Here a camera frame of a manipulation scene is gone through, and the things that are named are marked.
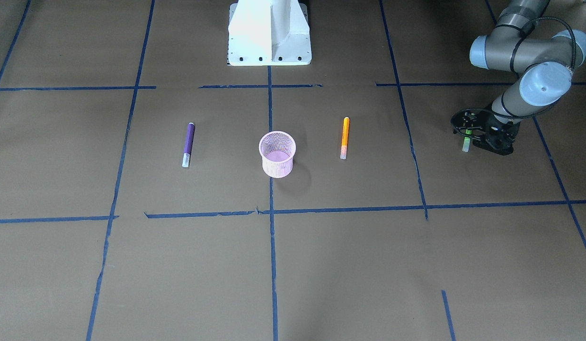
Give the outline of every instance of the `orange marker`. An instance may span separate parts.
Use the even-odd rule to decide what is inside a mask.
[[[339,158],[342,160],[346,159],[347,156],[347,135],[350,132],[350,118],[346,117],[343,119],[343,133],[341,134],[341,153]]]

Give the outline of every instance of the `blue painter's tape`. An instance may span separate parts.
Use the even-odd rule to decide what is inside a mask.
[[[146,90],[156,89],[156,86],[74,86],[74,87],[1,87],[0,91],[69,91],[69,90]]]
[[[417,172],[417,184],[419,187],[419,193],[421,195],[421,203],[423,203],[423,211],[424,214],[426,216],[426,220],[428,220],[428,216],[427,216],[427,205],[426,205],[426,196],[423,192],[423,184],[421,184],[421,174],[419,172],[419,164],[417,162],[417,156],[415,153],[415,147],[413,145],[413,137],[410,133],[410,126],[408,125],[408,117],[407,117],[407,112],[406,112],[406,108],[405,108],[405,99],[403,97],[403,91],[402,91],[402,87],[400,86],[400,78],[399,78],[399,71],[396,67],[396,60],[394,58],[394,50],[392,48],[392,39],[390,38],[390,29],[388,28],[388,20],[386,19],[386,11],[383,8],[383,0],[379,0],[379,6],[382,10],[382,20],[383,20],[383,27],[386,31],[386,39],[388,41],[388,48],[390,49],[390,58],[392,60],[392,68],[394,71],[394,78],[396,78],[396,84],[398,84],[397,88],[399,91],[399,99],[400,99],[400,105],[402,107],[403,110],[403,118],[405,119],[405,126],[407,129],[407,133],[408,133],[408,143],[410,145],[410,153],[413,157],[413,162],[415,163],[415,169]]]
[[[91,341],[91,336],[93,333],[93,326],[94,326],[95,319],[96,319],[96,312],[98,311],[99,296],[100,296],[100,291],[102,289],[102,280],[103,280],[104,270],[106,267],[107,250],[108,250],[108,246],[109,246],[108,240],[110,238],[110,234],[112,233],[113,220],[114,220],[114,215],[115,215],[115,211],[116,211],[116,203],[118,200],[118,191],[120,189],[120,180],[121,180],[121,177],[123,174],[124,157],[125,157],[126,151],[127,151],[127,141],[129,138],[129,130],[131,130],[131,121],[133,120],[133,111],[135,110],[135,102],[137,101],[137,91],[139,90],[140,78],[142,77],[143,61],[144,61],[144,56],[146,54],[146,46],[148,45],[148,36],[150,36],[150,26],[152,24],[152,15],[154,13],[154,2],[155,2],[155,0],[152,0],[152,2],[150,4],[150,14],[148,15],[148,24],[146,24],[146,35],[144,36],[144,42],[143,42],[143,46],[142,46],[142,55],[140,56],[139,67],[137,68],[137,79],[135,80],[135,89],[133,89],[133,98],[131,99],[131,108],[129,110],[129,119],[127,121],[127,128],[124,133],[123,148],[122,148],[122,151],[120,154],[120,164],[118,165],[118,175],[116,178],[116,184],[114,186],[114,199],[113,199],[113,202],[112,202],[112,205],[110,208],[110,218],[107,221],[106,237],[104,240],[104,250],[103,250],[103,256],[102,256],[102,269],[100,270],[100,274],[98,276],[98,281],[96,282],[96,291],[93,296],[93,304],[92,304],[91,313],[89,316],[89,326],[87,328],[87,341]]]
[[[274,179],[270,178],[270,246],[272,262],[272,335],[278,341],[278,299],[276,296],[276,243],[274,228]]]
[[[267,127],[272,131],[272,67],[267,67]]]
[[[267,85],[208,85],[208,86],[200,86],[199,89],[265,89]]]
[[[493,9],[490,7],[490,3],[488,2],[488,0],[484,0],[484,2],[486,3],[486,7],[488,8],[488,13],[490,14],[490,18],[493,21],[493,24],[497,24],[497,19],[495,18],[495,13],[493,13]]]
[[[272,88],[308,88],[308,87],[323,87],[323,84],[241,84],[241,85],[206,85],[200,86],[199,89],[267,89],[269,87]]]
[[[24,13],[22,14],[22,19],[20,20],[20,24],[18,25],[18,29],[16,30],[16,34],[13,36],[13,40],[11,41],[11,45],[9,46],[9,50],[7,51],[7,56],[5,56],[5,60],[3,61],[3,65],[0,68],[0,80],[3,78],[3,74],[5,73],[5,69],[7,68],[7,64],[9,63],[9,58],[11,57],[11,53],[13,52],[13,47],[16,45],[18,41],[18,37],[20,36],[20,32],[22,32],[22,27],[24,25],[24,21],[26,21],[26,16],[28,11],[30,10],[30,4],[32,0],[28,0],[26,3],[26,8],[24,9]]]
[[[428,209],[452,209],[452,208],[479,208],[479,207],[514,207],[514,206],[547,206],[566,205],[566,201],[524,201],[517,203],[476,203],[476,204],[444,204],[427,205]]]
[[[423,206],[383,206],[383,207],[343,207],[343,208],[308,208],[308,209],[277,209],[274,214],[302,214],[302,213],[334,213],[334,212],[378,212],[378,211],[408,211],[423,209]]]
[[[231,215],[251,215],[263,214],[263,211],[233,211],[233,212],[198,212],[198,213],[173,213],[173,214],[148,214],[144,212],[148,219],[168,219],[168,218],[198,218],[200,216],[231,216]]]
[[[0,219],[0,224],[19,224],[19,223],[56,223],[56,222],[81,222],[83,220],[108,220],[110,216],[97,215],[97,216],[59,216],[53,218],[12,218],[12,219]]]
[[[579,233],[579,237],[581,238],[581,241],[583,242],[583,247],[586,249],[586,237],[585,237],[585,235],[583,235],[583,229],[581,229],[581,225],[579,224],[579,221],[577,220],[577,216],[575,215],[575,210],[573,209],[573,205],[572,205],[570,199],[568,199],[568,194],[566,192],[566,189],[564,188],[564,184],[562,183],[562,178],[560,177],[559,171],[556,167],[556,162],[554,162],[554,159],[552,157],[552,153],[550,153],[548,143],[546,143],[546,138],[543,136],[542,128],[540,127],[539,122],[537,121],[537,117],[533,117],[533,122],[535,123],[535,127],[537,128],[537,133],[539,134],[539,138],[541,138],[541,140],[542,140],[542,144],[543,144],[544,149],[546,150],[546,154],[548,154],[548,158],[550,159],[550,164],[552,164],[552,169],[553,169],[554,175],[556,175],[556,179],[559,183],[560,189],[562,190],[562,194],[564,196],[564,199],[565,199],[566,203],[568,204],[568,210],[570,211],[570,215],[572,216],[573,222],[575,223],[575,227],[577,228],[577,233]]]
[[[572,204],[586,205],[585,200],[574,200]],[[443,204],[443,205],[426,205],[427,209],[458,209],[458,208],[481,208],[481,207],[519,207],[519,206],[552,206],[567,205],[564,200],[554,201],[522,201],[509,203],[471,203],[471,204]],[[379,211],[412,211],[423,210],[423,205],[408,206],[374,206],[374,207],[332,207],[332,208],[306,208],[306,209],[274,209],[274,214],[305,214],[305,213],[336,213],[336,212],[379,212]],[[173,213],[173,214],[148,214],[144,215],[148,219],[168,219],[168,218],[196,218],[201,216],[230,216],[230,215],[251,215],[251,214],[270,214],[270,210],[259,211],[231,211],[231,212],[196,212],[196,213]]]
[[[513,83],[509,82],[460,82],[460,83],[376,83],[378,87],[418,87],[418,86],[511,86]]]
[[[453,328],[453,319],[451,319],[451,310],[449,309],[449,300],[446,298],[446,291],[441,291],[443,295],[444,312],[446,313],[446,320],[449,323],[449,334],[451,335],[451,341],[455,341],[455,328]]]

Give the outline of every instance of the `marker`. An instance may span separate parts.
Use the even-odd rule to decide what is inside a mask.
[[[472,130],[466,129],[466,134],[472,134]],[[464,152],[469,152],[470,151],[470,141],[472,139],[468,138],[467,136],[465,138],[463,138],[463,147],[462,147],[462,151]]]
[[[194,123],[190,122],[187,124],[187,136],[186,145],[183,147],[183,160],[181,161],[181,167],[190,166],[190,154],[192,153],[192,141],[194,140]]]
[[[341,153],[339,158],[342,160],[346,159],[347,156],[347,135],[350,132],[350,118],[346,117],[343,119],[343,133],[341,133]]]

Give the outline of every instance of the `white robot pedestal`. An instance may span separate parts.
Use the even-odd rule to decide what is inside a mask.
[[[230,6],[228,63],[308,65],[308,9],[298,0],[239,0]]]

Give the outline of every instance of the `pink mesh cup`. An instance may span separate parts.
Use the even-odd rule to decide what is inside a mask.
[[[286,177],[293,169],[295,140],[286,132],[269,132],[259,142],[261,167],[272,178]]]

